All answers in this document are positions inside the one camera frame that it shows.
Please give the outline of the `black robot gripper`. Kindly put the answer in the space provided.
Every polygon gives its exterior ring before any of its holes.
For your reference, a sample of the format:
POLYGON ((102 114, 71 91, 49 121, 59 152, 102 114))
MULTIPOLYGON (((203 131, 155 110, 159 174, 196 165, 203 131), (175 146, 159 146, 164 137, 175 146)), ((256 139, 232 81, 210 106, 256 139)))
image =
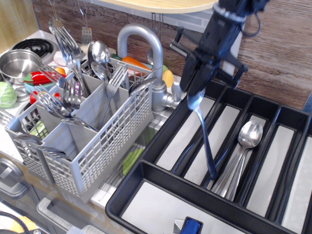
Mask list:
POLYGON ((180 87, 183 92, 194 96, 202 91, 208 82, 218 78, 232 88, 236 88, 248 67, 229 52, 222 53, 224 44, 235 41, 237 35, 250 37, 243 30, 249 15, 264 11, 266 0, 220 0, 213 5, 213 14, 201 35, 184 28, 178 28, 170 47, 185 56, 180 87), (234 75, 222 72, 223 61, 235 66, 234 75))

